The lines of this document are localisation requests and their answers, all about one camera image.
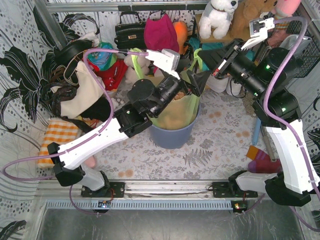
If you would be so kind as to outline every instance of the orange toy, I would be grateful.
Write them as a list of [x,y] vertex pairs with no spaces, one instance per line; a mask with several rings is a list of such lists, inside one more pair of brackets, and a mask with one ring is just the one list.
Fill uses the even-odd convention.
[[188,49],[187,46],[184,47],[184,43],[188,37],[187,25],[183,21],[176,21],[173,23],[173,26],[176,32],[177,42],[179,44],[179,54],[185,54]]

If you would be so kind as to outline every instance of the white teddy bear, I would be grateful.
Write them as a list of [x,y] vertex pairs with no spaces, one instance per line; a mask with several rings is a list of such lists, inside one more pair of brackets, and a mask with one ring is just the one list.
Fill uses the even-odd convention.
[[127,55],[124,58],[124,64],[128,66],[128,69],[125,72],[125,82],[127,84],[134,84],[138,81],[141,77],[139,77],[134,69],[133,58],[137,58],[138,67],[141,68],[141,73],[143,75],[148,74],[149,72],[149,65],[150,60],[146,59],[144,56],[134,56],[134,55]]
[[211,27],[215,28],[213,36],[222,39],[227,35],[238,0],[210,0],[206,5],[200,22],[200,37],[208,39],[211,35]]

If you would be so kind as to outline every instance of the gray floor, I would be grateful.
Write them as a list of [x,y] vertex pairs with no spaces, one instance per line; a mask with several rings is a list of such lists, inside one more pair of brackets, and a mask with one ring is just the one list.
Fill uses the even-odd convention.
[[255,211],[110,210],[96,217],[48,209],[38,240],[301,240],[288,207],[263,201]]

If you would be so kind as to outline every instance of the blue bucket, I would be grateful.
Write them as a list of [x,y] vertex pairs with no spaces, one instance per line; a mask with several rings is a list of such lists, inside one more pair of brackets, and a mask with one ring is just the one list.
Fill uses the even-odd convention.
[[155,125],[149,127],[151,138],[154,143],[164,149],[179,149],[189,139],[191,131],[198,119],[200,112],[200,105],[195,119],[188,126],[177,130],[166,130]]

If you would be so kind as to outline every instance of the white bucket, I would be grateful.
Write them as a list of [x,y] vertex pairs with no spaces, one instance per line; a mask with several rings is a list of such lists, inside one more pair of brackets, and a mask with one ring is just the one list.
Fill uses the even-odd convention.
[[216,93],[222,93],[224,90],[226,90],[228,84],[228,77],[225,77],[223,79],[217,79],[211,74],[208,80],[206,81],[206,84]]
[[229,77],[229,80],[228,80],[228,83],[227,83],[227,85],[226,85],[225,91],[226,91],[226,93],[229,94],[229,95],[237,96],[237,95],[239,95],[239,93],[240,93],[241,84],[235,83],[232,79],[233,79],[233,78],[230,76],[230,77]]

